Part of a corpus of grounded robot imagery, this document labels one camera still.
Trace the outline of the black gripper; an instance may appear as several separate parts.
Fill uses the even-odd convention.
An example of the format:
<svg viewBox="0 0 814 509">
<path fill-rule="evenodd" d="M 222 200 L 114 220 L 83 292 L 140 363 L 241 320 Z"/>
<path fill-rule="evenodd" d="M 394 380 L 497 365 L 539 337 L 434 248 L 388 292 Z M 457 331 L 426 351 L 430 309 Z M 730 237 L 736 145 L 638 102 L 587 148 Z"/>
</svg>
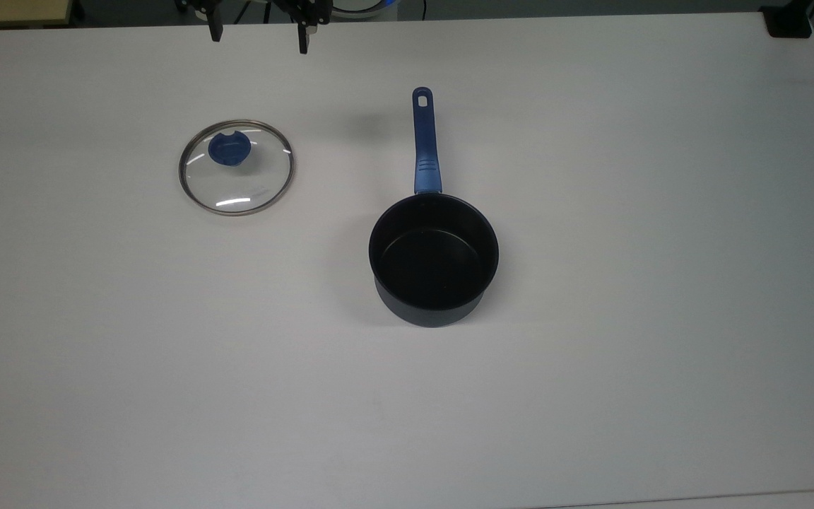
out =
<svg viewBox="0 0 814 509">
<path fill-rule="evenodd" d="M 179 13 L 193 11 L 201 20 L 208 23 L 213 42 L 220 42 L 223 35 L 223 22 L 220 17 L 222 1 L 175 1 Z M 243 1 L 233 23 L 238 25 L 249 10 L 251 4 L 261 4 L 262 23 L 269 23 L 275 13 L 280 13 L 281 20 L 288 19 L 298 25 L 298 51 L 308 53 L 309 38 L 312 26 L 327 25 L 332 12 L 332 1 Z"/>
</svg>

